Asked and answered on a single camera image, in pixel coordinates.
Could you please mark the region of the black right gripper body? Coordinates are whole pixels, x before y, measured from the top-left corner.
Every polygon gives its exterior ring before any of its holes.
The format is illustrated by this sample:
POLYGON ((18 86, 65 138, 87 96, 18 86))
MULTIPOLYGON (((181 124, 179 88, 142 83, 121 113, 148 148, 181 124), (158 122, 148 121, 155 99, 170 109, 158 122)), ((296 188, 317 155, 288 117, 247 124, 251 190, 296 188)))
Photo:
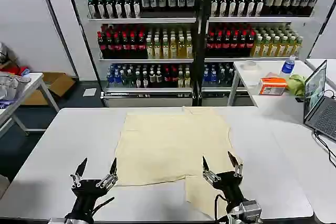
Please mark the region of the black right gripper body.
POLYGON ((213 182, 213 187, 224 193, 229 206, 238 206, 247 199, 243 196, 240 184, 243 180, 242 175, 235 175, 234 171, 216 174, 220 179, 213 182))

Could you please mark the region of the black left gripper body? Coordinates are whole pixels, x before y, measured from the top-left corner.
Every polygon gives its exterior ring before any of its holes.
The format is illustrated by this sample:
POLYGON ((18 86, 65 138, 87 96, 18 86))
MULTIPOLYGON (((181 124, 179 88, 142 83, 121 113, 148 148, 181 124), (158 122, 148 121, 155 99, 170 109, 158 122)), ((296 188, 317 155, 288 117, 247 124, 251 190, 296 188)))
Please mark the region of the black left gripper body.
POLYGON ((77 198, 72 211, 65 216, 66 219, 94 223, 93 215, 110 202, 108 199, 95 207, 97 199, 108 192, 106 189, 96 187, 99 181, 98 179, 84 179, 80 181, 80 187, 71 189, 77 198))

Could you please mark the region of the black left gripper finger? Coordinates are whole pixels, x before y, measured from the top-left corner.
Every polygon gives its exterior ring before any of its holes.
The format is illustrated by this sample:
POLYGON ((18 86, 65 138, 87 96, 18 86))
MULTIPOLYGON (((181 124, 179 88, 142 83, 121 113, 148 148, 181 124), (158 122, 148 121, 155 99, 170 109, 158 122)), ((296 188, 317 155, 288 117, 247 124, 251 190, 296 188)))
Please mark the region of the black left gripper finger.
POLYGON ((76 171, 70 175, 73 181, 72 188, 80 187, 80 181, 83 176, 87 164, 87 158, 85 158, 77 167, 76 171))
POLYGON ((110 168, 109 174, 96 184, 96 187, 110 190, 118 181, 117 158, 115 157, 110 168))

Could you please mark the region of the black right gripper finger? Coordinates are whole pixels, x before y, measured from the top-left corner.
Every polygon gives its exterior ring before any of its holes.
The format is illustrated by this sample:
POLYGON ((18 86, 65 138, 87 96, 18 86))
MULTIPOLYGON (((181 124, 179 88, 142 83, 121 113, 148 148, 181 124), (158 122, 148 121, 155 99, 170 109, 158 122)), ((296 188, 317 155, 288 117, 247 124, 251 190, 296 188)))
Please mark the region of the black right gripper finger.
POLYGON ((243 164, 239 163, 236 157, 230 151, 228 151, 228 156, 235 169, 234 177, 242 177, 243 164))
POLYGON ((216 183, 220 181, 220 177, 213 173, 207 164, 205 157, 203 156, 203 178, 210 184, 216 183))

